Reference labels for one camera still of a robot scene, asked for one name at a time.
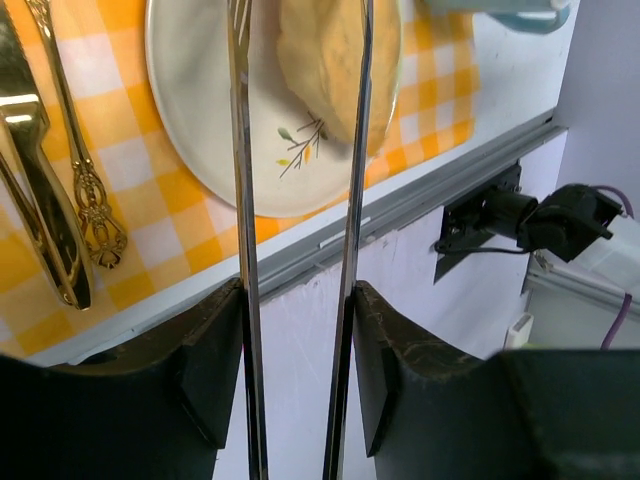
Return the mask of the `long pale bread loaf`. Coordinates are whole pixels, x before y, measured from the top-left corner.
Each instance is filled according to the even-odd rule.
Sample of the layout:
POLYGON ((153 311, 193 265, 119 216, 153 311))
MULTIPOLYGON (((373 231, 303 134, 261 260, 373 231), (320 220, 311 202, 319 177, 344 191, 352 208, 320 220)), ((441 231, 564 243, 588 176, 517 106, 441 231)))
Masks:
MULTIPOLYGON (((367 153, 385 141, 397 98, 402 23, 396 1, 373 2, 367 153)), ((343 143, 355 138, 363 54, 360 1, 282 1, 277 56, 287 87, 343 143)))

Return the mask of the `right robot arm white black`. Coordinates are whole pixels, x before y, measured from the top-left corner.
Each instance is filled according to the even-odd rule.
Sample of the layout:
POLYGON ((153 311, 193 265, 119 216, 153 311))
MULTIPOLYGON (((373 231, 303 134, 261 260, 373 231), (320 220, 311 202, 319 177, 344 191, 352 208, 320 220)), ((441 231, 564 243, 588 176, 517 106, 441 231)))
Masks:
POLYGON ((639 295, 639 221, 621 191, 565 185, 519 219, 516 233, 519 247, 547 250, 639 295))

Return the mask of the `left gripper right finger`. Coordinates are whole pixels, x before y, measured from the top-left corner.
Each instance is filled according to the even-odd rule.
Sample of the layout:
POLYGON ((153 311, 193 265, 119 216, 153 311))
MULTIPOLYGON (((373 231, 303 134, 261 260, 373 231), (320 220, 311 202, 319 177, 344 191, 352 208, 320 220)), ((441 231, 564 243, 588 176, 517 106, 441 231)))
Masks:
POLYGON ((635 479, 635 350, 502 350, 486 360, 355 292, 366 453, 379 479, 635 479))

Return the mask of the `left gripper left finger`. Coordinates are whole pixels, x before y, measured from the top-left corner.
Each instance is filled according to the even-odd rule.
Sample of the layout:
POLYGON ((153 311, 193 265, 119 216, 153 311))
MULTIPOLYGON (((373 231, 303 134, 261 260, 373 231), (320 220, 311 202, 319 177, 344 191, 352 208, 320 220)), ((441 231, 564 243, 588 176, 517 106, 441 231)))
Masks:
POLYGON ((1 359, 5 479, 209 479, 241 353, 241 284, 77 365, 1 359))

